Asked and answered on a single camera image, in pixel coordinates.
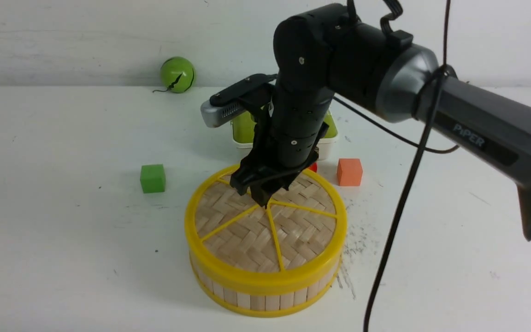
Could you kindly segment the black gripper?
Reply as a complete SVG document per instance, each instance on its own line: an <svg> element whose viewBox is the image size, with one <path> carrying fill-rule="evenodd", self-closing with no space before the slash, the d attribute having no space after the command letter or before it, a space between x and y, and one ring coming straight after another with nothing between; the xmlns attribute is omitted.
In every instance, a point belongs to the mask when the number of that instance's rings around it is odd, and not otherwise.
<svg viewBox="0 0 531 332"><path fill-rule="evenodd" d="M322 126L310 138L274 135L272 124L257 123L254 145L230 177L230 187L238 194L249 193L256 204L266 207L272 196L289 186L319 159L318 142L329 128Z"/></svg>

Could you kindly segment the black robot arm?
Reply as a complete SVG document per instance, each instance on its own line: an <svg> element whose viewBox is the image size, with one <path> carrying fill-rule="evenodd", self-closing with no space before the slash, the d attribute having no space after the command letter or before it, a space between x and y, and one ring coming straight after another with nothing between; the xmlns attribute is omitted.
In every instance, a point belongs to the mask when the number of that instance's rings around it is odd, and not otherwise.
<svg viewBox="0 0 531 332"><path fill-rule="evenodd" d="M230 186L260 206L288 189L318 157L316 143L337 94L392 123L425 124L395 211L369 296L373 304L401 214L431 130L487 162L518 188L523 235L531 240L531 107L459 80L447 63L413 43L390 22L403 13L396 0L375 28L360 21L354 3L333 3L292 16L276 28L273 49L279 72L269 109L242 101L256 120L251 152Z"/></svg>

